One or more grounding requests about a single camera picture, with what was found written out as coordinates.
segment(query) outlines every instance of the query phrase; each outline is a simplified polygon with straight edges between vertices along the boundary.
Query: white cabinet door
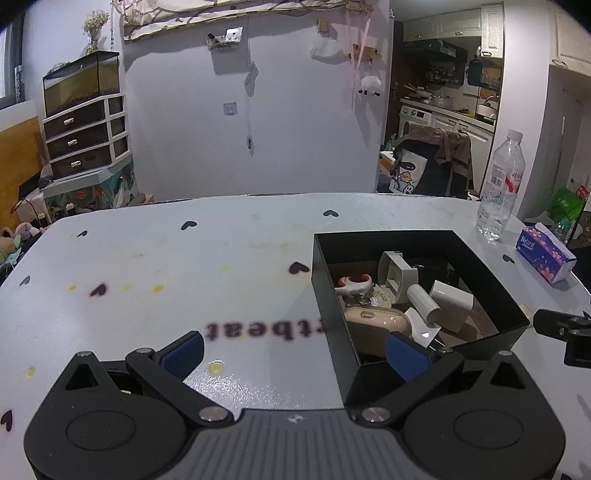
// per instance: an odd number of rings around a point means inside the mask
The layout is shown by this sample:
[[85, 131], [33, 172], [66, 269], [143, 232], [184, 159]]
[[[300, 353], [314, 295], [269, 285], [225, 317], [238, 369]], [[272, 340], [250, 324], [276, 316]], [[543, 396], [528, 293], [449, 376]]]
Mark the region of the white cabinet door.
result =
[[461, 121], [458, 122], [456, 129], [470, 136], [474, 189], [480, 193], [488, 165], [488, 158], [491, 154], [493, 134], [492, 132]]
[[433, 128], [441, 128], [441, 130], [451, 132], [458, 122], [458, 120], [448, 116], [438, 115], [436, 113], [431, 114], [431, 126]]
[[438, 15], [437, 18], [439, 20], [438, 38], [480, 37], [482, 35], [480, 9]]
[[567, 12], [550, 7], [550, 61], [591, 76], [591, 35]]
[[428, 40], [437, 38], [437, 17], [425, 17], [404, 22], [404, 41]]
[[503, 58], [505, 16], [503, 5], [484, 5], [482, 13], [482, 56]]

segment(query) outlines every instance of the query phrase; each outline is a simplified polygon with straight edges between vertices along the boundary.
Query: faucet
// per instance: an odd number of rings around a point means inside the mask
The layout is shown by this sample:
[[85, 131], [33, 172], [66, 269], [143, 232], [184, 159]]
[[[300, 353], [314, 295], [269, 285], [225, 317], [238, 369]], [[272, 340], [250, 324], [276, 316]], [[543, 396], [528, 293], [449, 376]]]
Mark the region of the faucet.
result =
[[497, 101], [499, 100], [499, 99], [498, 99], [498, 97], [497, 97], [496, 95], [490, 96], [490, 97], [488, 97], [488, 98], [487, 98], [487, 99], [484, 101], [484, 104], [485, 104], [485, 106], [491, 106], [491, 104], [490, 104], [490, 103], [488, 103], [488, 100], [490, 100], [491, 98], [494, 98], [494, 99], [495, 99], [495, 100], [497, 100]]

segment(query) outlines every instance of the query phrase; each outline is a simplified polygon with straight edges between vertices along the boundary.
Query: blue gripper pad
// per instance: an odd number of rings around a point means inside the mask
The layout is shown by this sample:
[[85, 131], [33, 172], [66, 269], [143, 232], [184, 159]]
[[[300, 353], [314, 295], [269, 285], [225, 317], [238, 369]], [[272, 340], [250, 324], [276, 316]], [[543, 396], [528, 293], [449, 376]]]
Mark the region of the blue gripper pad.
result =
[[184, 380], [203, 360], [205, 342], [199, 332], [189, 332], [160, 352], [159, 365], [179, 380]]
[[434, 355], [414, 340], [394, 332], [386, 340], [386, 360], [408, 382], [431, 367]]

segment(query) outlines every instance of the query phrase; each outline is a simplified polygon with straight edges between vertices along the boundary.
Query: glass tank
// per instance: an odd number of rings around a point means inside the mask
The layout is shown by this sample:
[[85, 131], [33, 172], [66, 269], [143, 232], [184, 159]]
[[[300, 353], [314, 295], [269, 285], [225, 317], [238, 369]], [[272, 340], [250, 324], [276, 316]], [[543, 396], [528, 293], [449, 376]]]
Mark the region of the glass tank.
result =
[[119, 93], [119, 53], [96, 51], [43, 77], [48, 117], [101, 95]]

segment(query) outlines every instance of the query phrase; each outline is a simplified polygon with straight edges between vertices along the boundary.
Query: window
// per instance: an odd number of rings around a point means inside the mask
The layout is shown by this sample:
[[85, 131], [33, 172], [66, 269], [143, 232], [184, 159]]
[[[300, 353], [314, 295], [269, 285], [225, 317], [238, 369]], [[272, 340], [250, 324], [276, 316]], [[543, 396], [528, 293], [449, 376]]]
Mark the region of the window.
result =
[[23, 23], [24, 14], [0, 33], [0, 66], [4, 65], [4, 74], [0, 70], [0, 109], [24, 101], [20, 82]]

